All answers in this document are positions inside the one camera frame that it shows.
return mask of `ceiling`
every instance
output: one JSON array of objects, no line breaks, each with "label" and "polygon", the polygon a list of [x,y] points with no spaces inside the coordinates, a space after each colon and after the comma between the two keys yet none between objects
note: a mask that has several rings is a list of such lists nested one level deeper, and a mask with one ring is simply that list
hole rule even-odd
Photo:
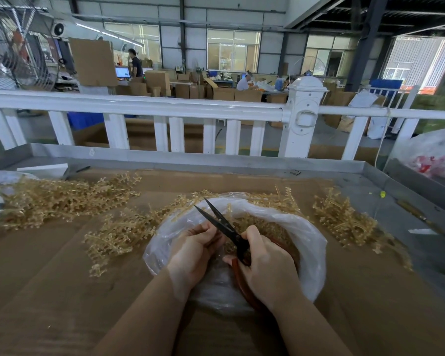
[{"label": "ceiling", "polygon": [[[335,33],[359,32],[370,1],[333,0],[294,28]],[[445,0],[389,0],[378,32],[381,35],[445,36]]]}]

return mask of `white railing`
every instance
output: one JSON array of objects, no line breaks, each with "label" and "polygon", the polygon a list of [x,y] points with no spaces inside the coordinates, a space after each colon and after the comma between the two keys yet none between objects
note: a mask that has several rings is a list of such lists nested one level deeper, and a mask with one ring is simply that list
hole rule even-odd
[{"label": "white railing", "polygon": [[342,157],[352,160],[368,117],[405,119],[397,142],[412,137],[419,119],[445,119],[445,111],[409,110],[417,90],[410,92],[403,109],[397,108],[400,101],[395,105],[396,108],[392,108],[393,97],[384,108],[320,106],[326,88],[317,78],[311,76],[301,77],[291,85],[286,104],[0,90],[0,140],[5,149],[26,143],[18,122],[17,109],[48,111],[61,145],[74,145],[67,112],[99,112],[104,114],[110,147],[129,149],[124,114],[151,115],[154,118],[157,151],[169,151],[169,124],[170,151],[184,152],[183,117],[190,117],[204,119],[203,152],[211,154],[215,147],[216,119],[223,119],[227,120],[226,154],[237,155],[241,121],[253,120],[250,155],[260,156],[265,122],[279,121],[284,123],[279,157],[307,157],[318,115],[341,114],[356,117]]}]

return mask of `scissors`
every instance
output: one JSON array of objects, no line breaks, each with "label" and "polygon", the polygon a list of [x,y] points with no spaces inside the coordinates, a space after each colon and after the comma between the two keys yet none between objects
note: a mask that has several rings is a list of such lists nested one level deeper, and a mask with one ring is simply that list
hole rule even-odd
[{"label": "scissors", "polygon": [[201,214],[211,222],[216,228],[226,235],[236,246],[237,258],[246,266],[250,266],[250,254],[249,254],[249,241],[244,239],[234,227],[226,220],[226,218],[216,209],[207,199],[204,198],[208,203],[210,209],[213,211],[214,215],[217,217],[209,215],[206,211],[200,209],[195,205],[196,209],[201,212]]}]

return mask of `person's right hand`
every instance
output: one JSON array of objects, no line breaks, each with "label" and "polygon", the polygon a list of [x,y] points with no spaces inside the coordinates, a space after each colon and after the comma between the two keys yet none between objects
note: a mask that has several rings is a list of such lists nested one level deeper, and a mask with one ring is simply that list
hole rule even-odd
[{"label": "person's right hand", "polygon": [[[272,313],[291,298],[299,297],[300,281],[289,253],[261,235],[255,226],[249,226],[241,236],[249,241],[252,263],[245,266],[238,260],[239,267],[255,296]],[[234,258],[226,255],[223,260],[231,265]]]}]

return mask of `black shirt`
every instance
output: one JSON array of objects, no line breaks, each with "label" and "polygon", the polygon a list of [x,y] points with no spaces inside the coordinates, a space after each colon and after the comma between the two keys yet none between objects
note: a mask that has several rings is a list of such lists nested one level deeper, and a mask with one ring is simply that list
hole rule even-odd
[{"label": "black shirt", "polygon": [[136,68],[135,77],[142,77],[143,76],[142,61],[140,61],[140,59],[136,56],[132,59],[132,72],[134,67]]}]

